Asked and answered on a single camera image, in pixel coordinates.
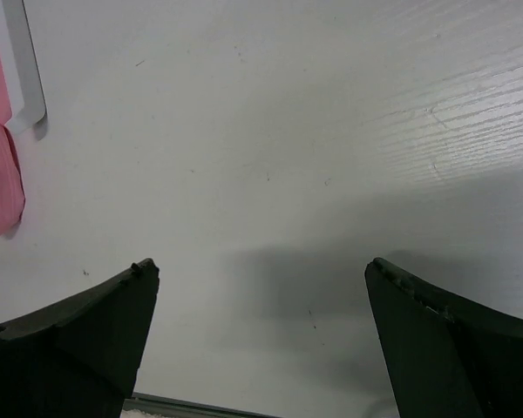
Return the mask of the white clothes rack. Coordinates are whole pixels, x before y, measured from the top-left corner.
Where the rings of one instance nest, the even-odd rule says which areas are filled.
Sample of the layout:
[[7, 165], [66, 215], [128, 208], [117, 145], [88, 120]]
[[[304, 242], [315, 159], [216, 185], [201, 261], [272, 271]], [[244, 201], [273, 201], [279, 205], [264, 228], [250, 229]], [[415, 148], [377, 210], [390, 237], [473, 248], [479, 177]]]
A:
[[43, 86], [22, 0], [0, 0], [0, 58], [11, 109], [5, 126], [11, 133], [20, 134], [46, 116]]

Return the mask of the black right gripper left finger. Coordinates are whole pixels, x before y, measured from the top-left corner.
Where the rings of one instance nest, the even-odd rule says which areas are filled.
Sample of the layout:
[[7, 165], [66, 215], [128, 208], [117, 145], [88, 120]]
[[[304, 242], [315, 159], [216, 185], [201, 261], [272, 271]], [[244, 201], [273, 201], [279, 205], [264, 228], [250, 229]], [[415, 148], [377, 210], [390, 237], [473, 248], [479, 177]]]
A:
[[0, 417], [118, 417], [160, 287], [153, 260], [0, 323]]

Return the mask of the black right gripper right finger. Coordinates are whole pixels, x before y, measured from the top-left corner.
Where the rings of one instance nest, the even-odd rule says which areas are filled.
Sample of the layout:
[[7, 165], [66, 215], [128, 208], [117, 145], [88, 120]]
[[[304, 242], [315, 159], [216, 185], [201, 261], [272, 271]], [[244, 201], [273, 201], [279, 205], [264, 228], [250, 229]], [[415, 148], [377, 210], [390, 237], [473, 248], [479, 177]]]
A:
[[523, 417], [523, 320], [375, 258], [364, 272], [402, 417]]

